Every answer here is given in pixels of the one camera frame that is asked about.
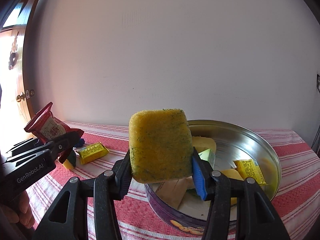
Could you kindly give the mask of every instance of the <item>metal screw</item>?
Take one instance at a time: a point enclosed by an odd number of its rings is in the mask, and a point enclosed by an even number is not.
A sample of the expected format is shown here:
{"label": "metal screw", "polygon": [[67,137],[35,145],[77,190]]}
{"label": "metal screw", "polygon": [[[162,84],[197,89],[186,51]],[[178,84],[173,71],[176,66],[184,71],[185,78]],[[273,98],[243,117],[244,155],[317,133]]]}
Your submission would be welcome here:
{"label": "metal screw", "polygon": [[212,171],[212,176],[219,177],[221,175],[220,171]]}
{"label": "metal screw", "polygon": [[254,183],[255,183],[255,180],[254,180],[254,178],[249,177],[249,178],[247,178],[247,182],[248,182],[249,184],[254,184]]}
{"label": "metal screw", "polygon": [[104,173],[103,173],[104,176],[107,176],[107,177],[110,177],[113,175],[113,171],[112,170],[106,170]]}
{"label": "metal screw", "polygon": [[69,179],[70,183],[76,183],[78,181],[77,177],[72,177],[71,179]]}

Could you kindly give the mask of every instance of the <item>human hand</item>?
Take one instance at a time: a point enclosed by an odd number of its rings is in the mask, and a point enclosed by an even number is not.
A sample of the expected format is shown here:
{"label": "human hand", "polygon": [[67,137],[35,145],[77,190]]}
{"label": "human hand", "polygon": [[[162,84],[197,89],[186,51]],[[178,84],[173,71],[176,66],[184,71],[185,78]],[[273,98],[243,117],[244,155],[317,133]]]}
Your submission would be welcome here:
{"label": "human hand", "polygon": [[23,191],[20,194],[18,203],[18,209],[20,211],[19,214],[5,205],[0,204],[0,207],[10,223],[20,222],[26,228],[31,228],[35,223],[35,218],[33,217],[31,207],[29,205],[29,197],[26,191]]}

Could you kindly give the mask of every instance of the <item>wall socket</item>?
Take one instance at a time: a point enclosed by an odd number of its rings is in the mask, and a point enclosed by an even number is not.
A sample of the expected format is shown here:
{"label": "wall socket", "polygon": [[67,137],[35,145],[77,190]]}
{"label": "wall socket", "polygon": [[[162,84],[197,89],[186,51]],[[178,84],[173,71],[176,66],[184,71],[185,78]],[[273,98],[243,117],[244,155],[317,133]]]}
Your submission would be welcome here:
{"label": "wall socket", "polygon": [[317,89],[319,90],[320,93],[320,76],[317,74]]}

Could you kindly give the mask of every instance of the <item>blue rubber grip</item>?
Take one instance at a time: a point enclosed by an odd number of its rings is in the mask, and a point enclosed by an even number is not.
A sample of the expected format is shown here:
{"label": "blue rubber grip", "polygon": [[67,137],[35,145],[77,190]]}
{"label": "blue rubber grip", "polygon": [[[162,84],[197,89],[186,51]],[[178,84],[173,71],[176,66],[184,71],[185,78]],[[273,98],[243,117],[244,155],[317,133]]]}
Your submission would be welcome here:
{"label": "blue rubber grip", "polygon": [[205,181],[202,173],[200,171],[200,167],[196,162],[195,158],[192,157],[192,169],[193,169],[193,183],[195,184],[197,194],[201,197],[202,200],[205,200],[207,197],[207,191],[205,190]]}

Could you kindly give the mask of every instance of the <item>red snack package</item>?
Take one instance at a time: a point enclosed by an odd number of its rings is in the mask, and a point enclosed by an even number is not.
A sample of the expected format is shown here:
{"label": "red snack package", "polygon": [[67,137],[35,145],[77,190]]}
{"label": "red snack package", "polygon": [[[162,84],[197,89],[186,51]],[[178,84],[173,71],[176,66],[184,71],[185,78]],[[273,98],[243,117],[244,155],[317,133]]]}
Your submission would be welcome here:
{"label": "red snack package", "polygon": [[[84,133],[81,129],[70,128],[64,122],[55,118],[51,112],[52,102],[48,103],[28,122],[24,130],[31,132],[37,136],[43,143],[49,142],[51,139],[56,138],[66,132],[76,131],[81,137]],[[60,153],[59,162],[64,163],[69,156],[72,148],[67,149]]]}

